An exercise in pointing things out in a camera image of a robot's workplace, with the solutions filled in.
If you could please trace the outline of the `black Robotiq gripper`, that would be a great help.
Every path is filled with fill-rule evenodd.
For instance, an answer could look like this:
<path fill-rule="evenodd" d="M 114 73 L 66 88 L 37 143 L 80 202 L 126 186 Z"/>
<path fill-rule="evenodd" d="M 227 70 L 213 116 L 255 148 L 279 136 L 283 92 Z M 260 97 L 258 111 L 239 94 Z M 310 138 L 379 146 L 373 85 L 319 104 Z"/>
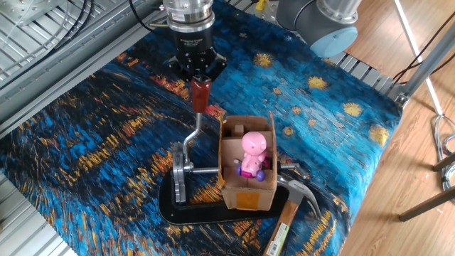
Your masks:
<path fill-rule="evenodd" d="M 212 80 L 227 66 L 226 57 L 213 47 L 213 29 L 193 33 L 173 32 L 176 54 L 168 59 L 168 67 L 179 78 L 207 75 Z"/>

